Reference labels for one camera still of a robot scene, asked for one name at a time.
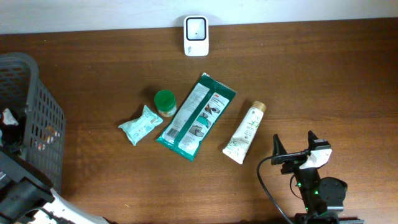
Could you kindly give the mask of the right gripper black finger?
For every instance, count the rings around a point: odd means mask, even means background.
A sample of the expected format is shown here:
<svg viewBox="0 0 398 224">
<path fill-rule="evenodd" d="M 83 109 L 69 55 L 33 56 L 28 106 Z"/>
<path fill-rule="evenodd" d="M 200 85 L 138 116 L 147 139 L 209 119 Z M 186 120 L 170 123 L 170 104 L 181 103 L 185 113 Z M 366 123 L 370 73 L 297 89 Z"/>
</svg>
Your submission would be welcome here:
<svg viewBox="0 0 398 224">
<path fill-rule="evenodd" d="M 323 142 L 322 139 L 318 139 L 318 137 L 313 133 L 313 131 L 308 132 L 308 148 L 315 149 Z"/>
<path fill-rule="evenodd" d="M 273 145 L 273 156 L 283 156 L 287 154 L 287 151 L 285 150 L 277 134 L 273 135 Z"/>
</svg>

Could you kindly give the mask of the white lotion tube gold cap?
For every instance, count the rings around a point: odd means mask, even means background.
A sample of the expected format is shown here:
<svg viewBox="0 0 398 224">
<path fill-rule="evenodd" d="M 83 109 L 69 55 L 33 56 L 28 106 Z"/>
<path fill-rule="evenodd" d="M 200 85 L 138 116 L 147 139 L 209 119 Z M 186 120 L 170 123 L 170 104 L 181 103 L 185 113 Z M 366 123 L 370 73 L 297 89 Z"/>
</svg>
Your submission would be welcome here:
<svg viewBox="0 0 398 224">
<path fill-rule="evenodd" d="M 222 150 L 223 154 L 227 155 L 238 164 L 243 164 L 265 110 L 266 105 L 264 103 L 260 101 L 253 102 L 239 127 L 232 135 L 226 147 Z"/>
</svg>

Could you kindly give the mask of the green white gloves package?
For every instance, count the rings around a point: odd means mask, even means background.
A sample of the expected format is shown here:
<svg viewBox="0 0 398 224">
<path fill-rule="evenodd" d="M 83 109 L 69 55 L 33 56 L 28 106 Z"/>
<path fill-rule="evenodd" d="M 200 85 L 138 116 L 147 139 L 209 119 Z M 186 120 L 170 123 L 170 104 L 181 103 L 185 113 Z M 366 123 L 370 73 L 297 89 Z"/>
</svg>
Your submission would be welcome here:
<svg viewBox="0 0 398 224">
<path fill-rule="evenodd" d="M 202 142 L 235 96 L 235 90 L 203 73 L 156 141 L 193 161 Z"/>
</svg>

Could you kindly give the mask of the green lid jar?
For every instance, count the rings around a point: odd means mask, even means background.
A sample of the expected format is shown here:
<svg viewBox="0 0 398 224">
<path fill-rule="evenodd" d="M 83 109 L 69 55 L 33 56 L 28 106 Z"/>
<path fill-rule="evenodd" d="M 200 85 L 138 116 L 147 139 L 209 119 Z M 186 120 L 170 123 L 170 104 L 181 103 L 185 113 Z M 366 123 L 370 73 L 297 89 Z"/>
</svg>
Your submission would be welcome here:
<svg viewBox="0 0 398 224">
<path fill-rule="evenodd" d="M 160 90 L 154 97 L 155 107 L 163 117 L 172 117 L 177 112 L 175 95 L 170 90 Z"/>
</svg>

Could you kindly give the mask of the mint green snack packet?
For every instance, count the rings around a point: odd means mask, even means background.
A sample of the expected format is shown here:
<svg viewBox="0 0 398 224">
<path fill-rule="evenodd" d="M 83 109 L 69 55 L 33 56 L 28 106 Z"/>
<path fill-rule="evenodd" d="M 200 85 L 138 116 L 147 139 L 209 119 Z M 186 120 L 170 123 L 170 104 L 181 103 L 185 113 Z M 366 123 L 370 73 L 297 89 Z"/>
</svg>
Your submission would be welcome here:
<svg viewBox="0 0 398 224">
<path fill-rule="evenodd" d="M 142 115 L 131 121 L 126 121 L 118 126 L 122 129 L 133 146 L 148 135 L 154 128 L 160 125 L 163 119 L 157 115 L 155 112 L 150 110 L 146 105 L 144 105 L 142 110 Z"/>
</svg>

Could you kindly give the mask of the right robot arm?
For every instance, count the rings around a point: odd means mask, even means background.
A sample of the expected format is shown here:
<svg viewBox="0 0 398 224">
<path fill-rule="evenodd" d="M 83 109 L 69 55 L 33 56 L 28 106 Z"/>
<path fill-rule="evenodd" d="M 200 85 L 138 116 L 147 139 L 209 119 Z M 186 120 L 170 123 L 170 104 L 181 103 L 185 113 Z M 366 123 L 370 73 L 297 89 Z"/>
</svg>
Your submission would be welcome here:
<svg viewBox="0 0 398 224">
<path fill-rule="evenodd" d="M 358 218 L 340 218 L 348 184 L 334 177 L 321 178 L 319 168 L 327 164 L 331 145 L 308 132 L 308 148 L 287 153 L 277 134 L 273 136 L 272 165 L 281 165 L 281 174 L 292 174 L 306 212 L 295 215 L 296 223 L 364 223 Z"/>
</svg>

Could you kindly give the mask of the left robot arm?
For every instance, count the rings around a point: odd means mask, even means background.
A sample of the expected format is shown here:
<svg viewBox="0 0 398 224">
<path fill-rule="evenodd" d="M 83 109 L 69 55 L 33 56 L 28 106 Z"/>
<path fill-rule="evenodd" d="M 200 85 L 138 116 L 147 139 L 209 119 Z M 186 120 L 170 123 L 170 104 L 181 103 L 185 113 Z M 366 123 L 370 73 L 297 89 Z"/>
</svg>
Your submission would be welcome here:
<svg viewBox="0 0 398 224">
<path fill-rule="evenodd" d="M 1 148 L 1 223 L 111 223 L 62 198 L 41 171 Z"/>
</svg>

